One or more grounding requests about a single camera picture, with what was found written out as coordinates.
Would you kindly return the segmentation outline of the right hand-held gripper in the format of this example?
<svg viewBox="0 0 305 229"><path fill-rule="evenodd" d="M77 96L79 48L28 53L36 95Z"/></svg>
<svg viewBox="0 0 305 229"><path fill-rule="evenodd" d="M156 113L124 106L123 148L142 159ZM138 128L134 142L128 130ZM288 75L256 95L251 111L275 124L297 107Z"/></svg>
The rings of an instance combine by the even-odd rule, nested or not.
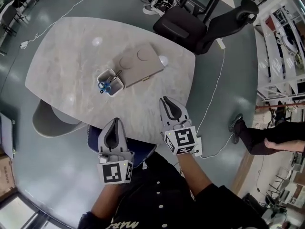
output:
<svg viewBox="0 0 305 229"><path fill-rule="evenodd" d="M161 121L164 128L164 142L174 155L190 153L197 146L195 126L192 126L186 107L179 101L165 97L159 99Z"/></svg>

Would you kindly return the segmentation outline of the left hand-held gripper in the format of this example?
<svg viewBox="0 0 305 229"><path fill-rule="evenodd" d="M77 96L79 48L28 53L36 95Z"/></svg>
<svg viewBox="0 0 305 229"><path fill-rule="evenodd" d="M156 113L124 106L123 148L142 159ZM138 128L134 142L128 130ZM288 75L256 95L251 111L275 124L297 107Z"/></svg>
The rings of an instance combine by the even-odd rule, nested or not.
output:
<svg viewBox="0 0 305 229"><path fill-rule="evenodd" d="M132 178L134 152L128 151L126 133L120 118L112 119L98 137L97 165L100 180L105 185L130 183Z"/></svg>

